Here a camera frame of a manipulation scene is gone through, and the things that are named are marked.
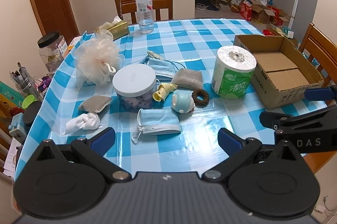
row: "blue and white toy figure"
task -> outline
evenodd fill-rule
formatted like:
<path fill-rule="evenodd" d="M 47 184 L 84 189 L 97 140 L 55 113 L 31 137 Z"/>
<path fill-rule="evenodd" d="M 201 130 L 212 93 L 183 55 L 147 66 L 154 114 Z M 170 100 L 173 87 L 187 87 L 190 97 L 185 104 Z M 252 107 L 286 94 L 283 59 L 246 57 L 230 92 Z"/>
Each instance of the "blue and white toy figure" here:
<path fill-rule="evenodd" d="M 174 93 L 172 95 L 172 108 L 181 114 L 193 112 L 195 104 L 191 94 L 179 91 Z"/>

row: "white cloth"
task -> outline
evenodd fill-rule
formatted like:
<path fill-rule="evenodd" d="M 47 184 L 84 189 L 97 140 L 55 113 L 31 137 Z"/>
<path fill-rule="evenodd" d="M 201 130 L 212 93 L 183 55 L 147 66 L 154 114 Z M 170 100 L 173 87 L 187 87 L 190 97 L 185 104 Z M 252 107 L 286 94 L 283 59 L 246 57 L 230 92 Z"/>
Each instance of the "white cloth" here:
<path fill-rule="evenodd" d="M 62 135 L 68 135 L 80 129 L 95 130 L 101 126 L 100 123 L 101 120 L 96 113 L 81 114 L 78 117 L 73 118 L 66 123 L 65 125 L 66 129 Z"/>

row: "table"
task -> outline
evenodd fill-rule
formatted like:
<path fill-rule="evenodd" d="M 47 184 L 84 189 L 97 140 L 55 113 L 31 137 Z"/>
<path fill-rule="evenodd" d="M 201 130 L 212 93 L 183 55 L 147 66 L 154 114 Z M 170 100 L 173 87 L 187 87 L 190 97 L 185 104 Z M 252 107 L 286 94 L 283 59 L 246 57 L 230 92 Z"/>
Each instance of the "table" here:
<path fill-rule="evenodd" d="M 93 95 L 112 97 L 111 105 L 100 113 L 103 129 L 110 126 L 116 131 L 116 142 L 105 157 L 132 175 L 137 171 L 203 173 L 228 157 L 217 143 L 221 127 L 244 139 L 255 137 L 265 144 L 274 144 L 273 130 L 259 122 L 259 114 L 264 108 L 251 85 L 246 95 L 237 100 L 219 98 L 210 85 L 217 49 L 232 45 L 235 35 L 261 34 L 254 26 L 245 20 L 193 19 L 156 22 L 150 34 L 141 34 L 137 25 L 129 29 L 129 35 L 115 41 L 125 56 L 124 65 L 138 62 L 147 50 L 152 50 L 167 60 L 200 70 L 204 89 L 210 95 L 208 106 L 196 108 L 192 114 L 180 115 L 183 128 L 180 134 L 141 136 L 139 143 L 133 144 L 130 137 L 137 131 L 136 113 L 128 112 L 119 104 L 111 82 L 103 87 L 86 85 L 77 88 L 73 56 L 79 45 L 92 37 L 85 33 L 54 75 L 23 147 L 16 177 L 43 139 L 65 144 L 79 136 L 91 138 L 102 130 L 80 130 L 68 136 L 58 134 L 65 130 L 68 120 L 81 114 L 77 107 Z M 164 103 L 155 104 L 155 108 L 163 107 L 171 107 L 171 95 Z M 274 111 L 301 115 L 324 107 L 324 102 L 301 100 Z"/>

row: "green toilet paper packaging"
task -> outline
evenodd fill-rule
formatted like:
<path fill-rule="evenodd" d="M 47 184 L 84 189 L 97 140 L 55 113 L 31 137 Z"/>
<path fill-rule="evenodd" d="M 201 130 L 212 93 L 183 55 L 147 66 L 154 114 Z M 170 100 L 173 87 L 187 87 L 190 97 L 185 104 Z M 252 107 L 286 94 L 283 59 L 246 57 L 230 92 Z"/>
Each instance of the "green toilet paper packaging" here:
<path fill-rule="evenodd" d="M 244 48 L 222 46 L 217 51 L 212 88 L 224 99 L 241 98 L 249 86 L 256 67 L 256 59 Z"/>

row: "refrigerator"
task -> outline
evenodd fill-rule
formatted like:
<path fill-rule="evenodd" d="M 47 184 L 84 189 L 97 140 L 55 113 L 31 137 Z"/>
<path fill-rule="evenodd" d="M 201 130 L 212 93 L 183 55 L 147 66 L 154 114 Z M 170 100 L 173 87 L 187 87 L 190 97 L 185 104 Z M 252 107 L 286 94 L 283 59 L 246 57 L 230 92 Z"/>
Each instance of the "refrigerator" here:
<path fill-rule="evenodd" d="M 317 0 L 295 0 L 289 28 L 294 31 L 294 38 L 302 41 L 307 28 L 314 18 Z"/>

